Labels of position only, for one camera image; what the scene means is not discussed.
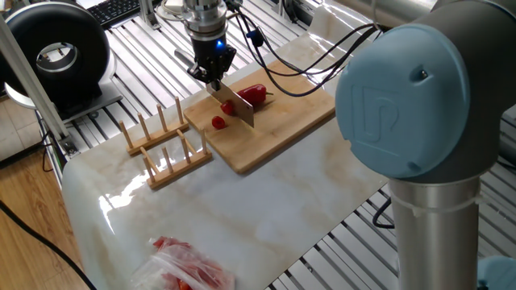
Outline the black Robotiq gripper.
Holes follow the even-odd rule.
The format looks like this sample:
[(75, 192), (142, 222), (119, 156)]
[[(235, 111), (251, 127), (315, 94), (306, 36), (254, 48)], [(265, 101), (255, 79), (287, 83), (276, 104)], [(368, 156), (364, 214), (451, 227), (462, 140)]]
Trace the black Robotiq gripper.
[(225, 36), (212, 40), (192, 39), (194, 63), (187, 72), (208, 87), (220, 90), (222, 79), (236, 55), (236, 49), (227, 43)]

